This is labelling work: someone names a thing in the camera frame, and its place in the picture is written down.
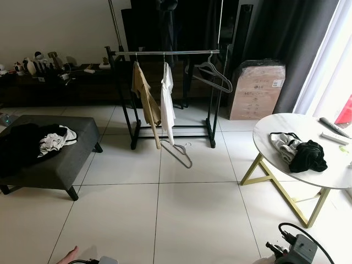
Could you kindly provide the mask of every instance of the upholstered bench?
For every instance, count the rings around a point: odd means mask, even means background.
[[[61,152],[43,162],[23,168],[16,175],[1,177],[0,190],[9,194],[10,186],[65,190],[72,200],[78,195],[72,184],[92,151],[102,152],[99,131],[93,118],[62,117],[54,115],[22,115],[0,133],[5,136],[11,127],[34,123],[41,126],[59,124],[69,127],[78,135],[77,143],[64,146]]]

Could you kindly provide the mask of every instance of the clothing rack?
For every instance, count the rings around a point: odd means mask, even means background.
[[[126,118],[126,123],[127,123],[127,127],[128,127],[128,131],[131,137],[131,149],[134,150],[137,146],[137,141],[138,139],[154,139],[154,136],[140,136],[139,132],[141,129],[150,129],[150,126],[141,126],[141,120],[138,117],[138,113],[137,113],[137,109],[135,106],[135,102],[134,102],[134,95],[130,90],[130,94],[131,94],[131,102],[132,102],[132,107],[134,109],[134,113],[135,113],[135,118],[137,121],[136,124],[136,128],[134,130],[134,132],[132,131],[132,127],[131,127],[131,123],[130,123],[130,119],[129,116],[127,114],[127,108],[126,108],[126,104],[125,104],[125,99],[123,97],[123,93],[122,93],[122,89],[119,83],[119,78],[118,78],[118,71],[116,70],[116,66],[115,66],[115,62],[119,61],[119,60],[124,60],[124,55],[169,55],[169,54],[217,54],[219,53],[219,50],[209,50],[209,51],[137,51],[137,52],[115,52],[115,51],[111,51],[110,47],[107,46],[105,47],[106,51],[107,51],[107,55],[108,55],[108,59],[109,59],[109,63],[111,66],[111,71],[114,75],[115,78],[115,85],[116,85],[116,89],[119,93],[120,96],[120,100],[121,100],[121,105],[122,105],[122,109]],[[191,83],[192,80],[192,75],[193,75],[193,65],[190,65],[189,67],[189,85]],[[216,109],[215,109],[215,114],[214,114],[214,124],[213,126],[211,126],[210,124],[210,115],[211,115],[211,108],[212,108],[212,100],[213,100],[213,92],[214,92],[214,88],[212,89],[211,92],[211,97],[210,97],[210,103],[209,103],[209,108],[208,108],[208,115],[207,118],[205,119],[205,124],[204,125],[175,125],[173,126],[173,128],[177,129],[177,128],[205,128],[207,130],[208,135],[187,135],[187,136],[174,136],[174,138],[208,138],[210,141],[210,145],[212,148],[215,148],[215,132],[216,132],[216,125],[217,125],[217,117],[218,117],[218,112],[219,112],[219,107],[220,107],[220,101],[221,101],[221,90],[218,90],[218,94],[217,94],[217,102],[216,102]],[[168,138],[168,136],[160,136],[159,138],[164,139],[164,138]]]

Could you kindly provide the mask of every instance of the tan shirt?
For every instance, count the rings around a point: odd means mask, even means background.
[[[150,94],[150,86],[147,83],[143,71],[139,67],[139,63],[135,62],[133,65],[133,80],[132,80],[132,91],[137,94],[138,98],[141,98],[143,105],[144,118],[148,124],[152,127],[156,148],[161,148],[156,126],[161,123],[160,108],[152,95]]]

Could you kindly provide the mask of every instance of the gray curtain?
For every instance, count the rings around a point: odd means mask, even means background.
[[[279,59],[286,80],[274,113],[292,112],[338,0],[264,0],[245,59]]]

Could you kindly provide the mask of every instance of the plastic wrap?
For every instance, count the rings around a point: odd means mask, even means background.
[[[229,97],[230,120],[259,120],[272,114],[285,81],[277,60],[246,60],[237,68]]]

